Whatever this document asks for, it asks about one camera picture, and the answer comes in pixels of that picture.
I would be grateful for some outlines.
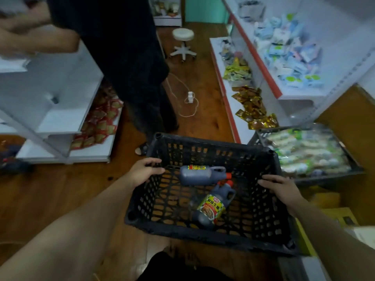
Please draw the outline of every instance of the round stool seat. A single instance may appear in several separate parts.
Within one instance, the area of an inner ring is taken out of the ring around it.
[[[172,31],[173,37],[179,41],[189,41],[194,38],[194,32],[187,28],[176,28]]]

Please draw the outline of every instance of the bottle label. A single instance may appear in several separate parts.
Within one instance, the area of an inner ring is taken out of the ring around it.
[[[205,170],[205,165],[188,165],[188,170]]]
[[[197,208],[198,211],[206,215],[212,223],[216,224],[217,219],[225,210],[224,204],[215,196],[208,194]]]

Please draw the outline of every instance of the teal door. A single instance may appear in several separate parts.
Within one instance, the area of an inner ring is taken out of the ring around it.
[[[186,22],[227,23],[228,18],[221,0],[185,0]]]

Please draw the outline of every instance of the black plastic crate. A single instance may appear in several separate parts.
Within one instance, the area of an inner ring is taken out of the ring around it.
[[[262,146],[202,140],[157,133],[147,152],[166,169],[134,189],[125,223],[147,233],[190,239],[242,250],[297,254],[294,219],[274,194],[257,184],[263,174],[280,174],[275,152]],[[182,165],[220,165],[232,173],[237,195],[211,230],[191,220],[214,185],[183,187]]]
[[[267,141],[267,136],[269,134],[279,132],[281,130],[285,130],[289,128],[295,128],[299,130],[322,129],[325,132],[329,132],[335,138],[335,140],[339,143],[344,154],[347,156],[349,165],[351,167],[351,171],[346,172],[346,173],[313,176],[313,177],[306,177],[306,178],[294,178],[294,182],[296,183],[298,187],[307,187],[307,186],[312,186],[316,184],[325,186],[329,184],[334,184],[335,181],[337,181],[338,179],[344,178],[346,176],[364,174],[363,167],[359,165],[359,163],[349,153],[344,143],[340,141],[340,139],[334,134],[333,131],[331,131],[327,126],[321,123],[306,123],[302,125],[259,129],[255,132],[254,136],[250,139],[250,141],[248,142],[248,145],[249,146],[267,146],[266,141]]]

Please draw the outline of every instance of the red bottle cap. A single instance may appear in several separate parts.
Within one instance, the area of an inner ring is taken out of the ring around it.
[[[228,184],[230,187],[233,187],[233,182],[232,181],[227,181],[226,184]]]

